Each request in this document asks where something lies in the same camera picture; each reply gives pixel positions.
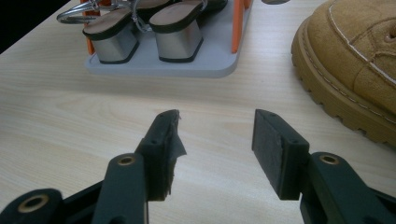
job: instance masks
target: shoe sole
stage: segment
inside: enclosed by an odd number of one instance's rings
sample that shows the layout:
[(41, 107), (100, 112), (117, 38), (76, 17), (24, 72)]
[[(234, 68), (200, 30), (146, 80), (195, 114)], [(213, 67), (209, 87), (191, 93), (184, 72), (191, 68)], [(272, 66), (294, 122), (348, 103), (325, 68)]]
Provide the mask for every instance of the shoe sole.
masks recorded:
[(396, 116), (362, 99), (326, 71), (309, 44), (309, 20), (301, 24), (291, 46), (292, 62), (304, 88), (327, 114), (340, 118), (349, 129), (362, 130), (374, 142), (396, 147)]

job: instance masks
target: tan shoe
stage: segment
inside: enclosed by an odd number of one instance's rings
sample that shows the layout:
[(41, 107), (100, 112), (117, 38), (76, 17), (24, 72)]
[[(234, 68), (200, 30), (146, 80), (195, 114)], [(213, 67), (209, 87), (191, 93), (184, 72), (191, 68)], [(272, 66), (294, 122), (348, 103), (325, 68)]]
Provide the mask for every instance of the tan shoe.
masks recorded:
[(396, 146), (396, 1), (332, 0), (297, 31), (292, 60), (325, 111)]

